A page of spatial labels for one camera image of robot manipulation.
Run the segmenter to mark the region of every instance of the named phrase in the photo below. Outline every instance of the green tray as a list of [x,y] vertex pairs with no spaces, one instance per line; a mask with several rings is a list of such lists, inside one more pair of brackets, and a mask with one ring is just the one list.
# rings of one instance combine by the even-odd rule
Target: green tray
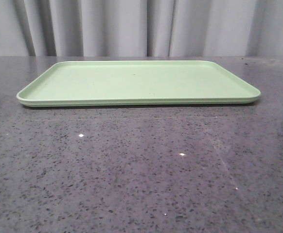
[[250,103],[260,91],[208,61],[69,61],[17,98],[30,107]]

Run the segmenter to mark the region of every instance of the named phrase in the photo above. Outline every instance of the curtain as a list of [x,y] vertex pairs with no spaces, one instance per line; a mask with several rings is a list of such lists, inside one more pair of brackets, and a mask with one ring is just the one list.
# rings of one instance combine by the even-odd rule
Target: curtain
[[283,0],[0,0],[0,56],[283,55]]

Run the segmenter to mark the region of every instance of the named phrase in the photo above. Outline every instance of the granite countertop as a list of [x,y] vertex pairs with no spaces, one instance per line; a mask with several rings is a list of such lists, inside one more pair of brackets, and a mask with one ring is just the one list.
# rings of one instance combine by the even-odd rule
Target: granite countertop
[[283,58],[187,59],[217,62],[261,98],[33,109],[21,88],[93,58],[0,57],[0,233],[283,232]]

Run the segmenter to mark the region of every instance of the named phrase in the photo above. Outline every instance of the curtain fold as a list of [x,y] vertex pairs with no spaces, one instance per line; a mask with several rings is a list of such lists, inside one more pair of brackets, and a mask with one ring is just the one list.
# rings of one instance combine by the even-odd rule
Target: curtain fold
[[283,0],[0,0],[0,56],[283,55]]

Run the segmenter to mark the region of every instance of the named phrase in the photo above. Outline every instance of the speckled countertop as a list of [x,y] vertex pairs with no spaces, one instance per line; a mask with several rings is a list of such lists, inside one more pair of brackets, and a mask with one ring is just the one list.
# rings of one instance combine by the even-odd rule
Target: speckled countertop
[[259,88],[250,105],[18,103],[90,59],[0,57],[0,233],[283,232],[283,58],[203,58]]

